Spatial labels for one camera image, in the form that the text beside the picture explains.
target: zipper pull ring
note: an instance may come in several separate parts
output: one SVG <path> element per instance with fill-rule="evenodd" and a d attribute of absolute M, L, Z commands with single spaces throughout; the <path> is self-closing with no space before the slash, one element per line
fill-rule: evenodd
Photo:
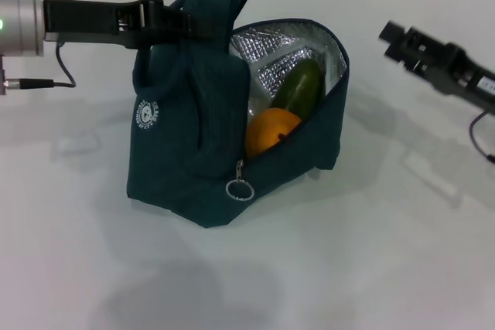
<path fill-rule="evenodd" d="M 244 166 L 244 160 L 239 160 L 235 166 L 235 179 L 232 179 L 225 185 L 225 192 L 234 200 L 237 201 L 249 201 L 254 197 L 254 188 L 253 186 L 246 180 L 242 179 L 242 167 Z M 249 196 L 248 197 L 239 197 L 235 196 L 231 191 L 230 187 L 233 185 L 244 185 L 248 188 Z"/>

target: white table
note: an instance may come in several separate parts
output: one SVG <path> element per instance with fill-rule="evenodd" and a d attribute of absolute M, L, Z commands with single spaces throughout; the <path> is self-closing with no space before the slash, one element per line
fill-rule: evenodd
<path fill-rule="evenodd" d="M 76 90 L 0 103 L 0 328 L 493 329 L 495 167 L 467 135 L 479 110 L 377 37 L 393 19 L 495 67 L 494 2 L 249 0 L 238 25 L 307 17 L 346 47 L 342 151 L 211 230 L 125 195 L 135 53 L 66 45 Z M 48 43 L 5 69 L 65 80 Z M 477 132 L 495 148 L 491 117 Z"/>

